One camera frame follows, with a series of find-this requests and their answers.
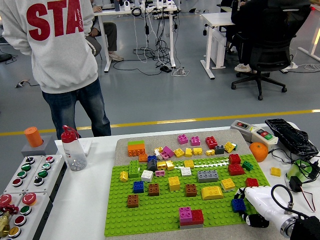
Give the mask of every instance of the person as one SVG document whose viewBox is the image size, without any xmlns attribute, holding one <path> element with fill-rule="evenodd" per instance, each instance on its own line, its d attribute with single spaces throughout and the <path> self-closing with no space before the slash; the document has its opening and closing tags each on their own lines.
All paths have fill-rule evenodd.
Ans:
<svg viewBox="0 0 320 240">
<path fill-rule="evenodd" d="M 79 101 L 95 137 L 110 136 L 98 65 L 86 42 L 94 13 L 88 0 L 0 0 L 3 37 L 31 56 L 34 79 L 51 110 L 60 140 L 63 125 L 76 129 Z"/>
<path fill-rule="evenodd" d="M 94 13 L 101 13 L 102 7 L 94 5 L 94 0 L 90 0 L 92 5 L 92 10 Z M 114 22 L 104 22 L 103 23 L 104 32 L 108 39 L 108 53 L 109 58 L 115 61 L 123 61 L 124 58 L 119 56 L 117 51 L 117 25 Z M 95 17 L 93 20 L 93 25 L 89 36 L 95 38 L 96 36 L 101 36 L 100 25 L 98 17 Z"/>
<path fill-rule="evenodd" d="M 244 38 L 255 39 L 255 30 L 260 26 L 260 16 L 264 9 L 268 7 L 268 0 L 247 0 L 240 3 L 238 11 L 231 15 L 231 21 L 236 25 L 237 31 Z M 241 40 L 235 35 L 232 44 L 236 47 L 239 56 L 239 64 L 234 68 L 237 72 L 250 73 L 249 66 L 252 44 Z"/>
</svg>

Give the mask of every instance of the lego baseplate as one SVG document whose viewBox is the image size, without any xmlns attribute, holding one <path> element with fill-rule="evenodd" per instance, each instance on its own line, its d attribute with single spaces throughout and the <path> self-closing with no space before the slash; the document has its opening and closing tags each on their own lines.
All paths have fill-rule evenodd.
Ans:
<svg viewBox="0 0 320 240">
<path fill-rule="evenodd" d="M 235 191 L 224 192 L 223 199 L 203 200 L 201 189 L 210 186 L 221 186 L 221 180 L 231 178 L 235 184 L 235 189 L 245 187 L 247 178 L 256 178 L 260 186 L 269 186 L 269 183 L 260 169 L 252 154 L 241 155 L 241 164 L 248 161 L 253 165 L 251 171 L 244 170 L 245 174 L 230 176 L 228 172 L 228 157 L 215 157 L 204 159 L 193 159 L 194 168 L 191 169 L 192 176 L 182 177 L 181 169 L 184 161 L 174 161 L 174 170 L 165 170 L 165 176 L 154 176 L 151 184 L 159 184 L 160 195 L 149 196 L 149 183 L 144 183 L 144 193 L 139 193 L 139 207 L 128 208 L 128 195 L 133 193 L 133 183 L 141 181 L 141 174 L 147 169 L 147 164 L 139 164 L 139 177 L 129 178 L 127 182 L 120 181 L 120 173 L 129 171 L 129 164 L 114 166 L 110 184 L 107 215 L 105 221 L 104 235 L 106 237 L 123 236 L 153 232 L 165 232 L 179 230 L 180 207 L 190 206 L 192 209 L 201 209 L 204 217 L 203 227 L 214 227 L 222 225 L 233 225 L 244 223 L 238 213 L 234 213 L 231 200 Z M 198 183 L 197 171 L 216 170 L 219 175 L 217 182 Z M 170 191 L 170 177 L 178 177 L 180 190 Z M 197 195 L 186 197 L 185 185 L 196 184 Z M 247 213 L 256 213 L 255 209 L 244 201 Z"/>
</svg>

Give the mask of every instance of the water bottle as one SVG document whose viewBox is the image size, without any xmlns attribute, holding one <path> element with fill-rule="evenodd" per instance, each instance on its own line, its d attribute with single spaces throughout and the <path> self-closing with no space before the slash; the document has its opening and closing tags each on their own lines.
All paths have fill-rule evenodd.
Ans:
<svg viewBox="0 0 320 240">
<path fill-rule="evenodd" d="M 61 140 L 69 167 L 72 171 L 80 171 L 87 166 L 87 158 L 79 142 L 79 134 L 67 125 L 63 129 Z"/>
</svg>

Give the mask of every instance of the sneaker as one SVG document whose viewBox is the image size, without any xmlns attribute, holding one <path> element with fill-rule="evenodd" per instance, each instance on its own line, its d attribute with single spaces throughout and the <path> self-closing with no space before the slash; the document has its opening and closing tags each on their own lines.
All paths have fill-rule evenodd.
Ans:
<svg viewBox="0 0 320 240">
<path fill-rule="evenodd" d="M 238 64 L 238 66 L 236 66 L 234 70 L 240 73 L 250 73 L 252 71 L 249 64 L 244 65 L 243 63 Z"/>
</svg>

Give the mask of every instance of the desk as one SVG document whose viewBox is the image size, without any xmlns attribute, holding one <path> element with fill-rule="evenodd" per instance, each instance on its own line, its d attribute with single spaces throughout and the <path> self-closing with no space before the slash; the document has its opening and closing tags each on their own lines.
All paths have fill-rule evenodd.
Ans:
<svg viewBox="0 0 320 240">
<path fill-rule="evenodd" d="M 175 58 L 174 58 L 174 33 L 172 31 L 173 29 L 173 13 L 174 11 L 177 10 L 177 6 L 172 3 L 172 7 L 170 8 L 165 8 L 163 11 L 164 12 L 169 12 L 169 29 L 170 29 L 170 62 L 171 62 L 171 67 L 174 68 L 176 66 L 175 63 Z M 120 7 L 120 11 L 115 11 L 115 10 L 104 10 L 102 12 L 96 12 L 94 13 L 95 16 L 98 17 L 99 20 L 99 26 L 100 26 L 100 31 L 101 31 L 101 36 L 102 36 L 102 45 L 104 49 L 104 54 L 106 58 L 106 66 L 104 68 L 104 72 L 108 73 L 110 69 L 110 64 L 111 60 L 109 59 L 109 51 L 108 51 L 108 38 L 107 35 L 105 34 L 105 28 L 104 28 L 104 23 L 102 20 L 102 16 L 107 16 L 107 15 L 124 15 L 124 14 L 130 14 L 131 15 L 131 10 L 130 11 L 125 11 L 124 6 Z"/>
<path fill-rule="evenodd" d="M 215 63 L 212 69 L 224 69 L 226 37 L 218 30 L 219 26 L 234 25 L 231 22 L 231 12 L 205 13 L 202 16 L 208 21 L 207 42 L 205 60 L 201 60 L 201 64 L 210 79 L 215 79 L 214 74 L 210 70 L 210 58 Z"/>
</svg>

